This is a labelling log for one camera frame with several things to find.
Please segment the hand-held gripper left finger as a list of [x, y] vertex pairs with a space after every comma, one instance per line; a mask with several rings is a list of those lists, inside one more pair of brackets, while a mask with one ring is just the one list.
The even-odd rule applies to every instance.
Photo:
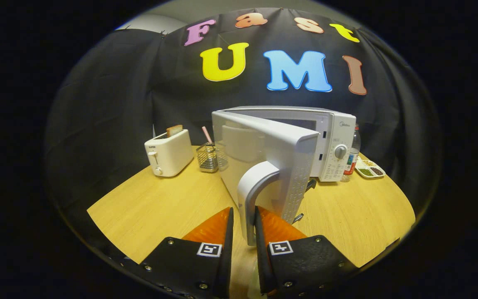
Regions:
[[233, 226], [227, 207], [182, 238], [164, 238], [139, 265], [139, 276], [181, 299], [229, 298]]

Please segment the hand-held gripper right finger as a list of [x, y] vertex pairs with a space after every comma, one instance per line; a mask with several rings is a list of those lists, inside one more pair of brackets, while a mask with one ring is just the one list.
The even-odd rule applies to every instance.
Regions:
[[357, 273], [325, 236], [306, 236], [260, 206], [255, 232], [261, 294], [266, 297], [326, 297]]

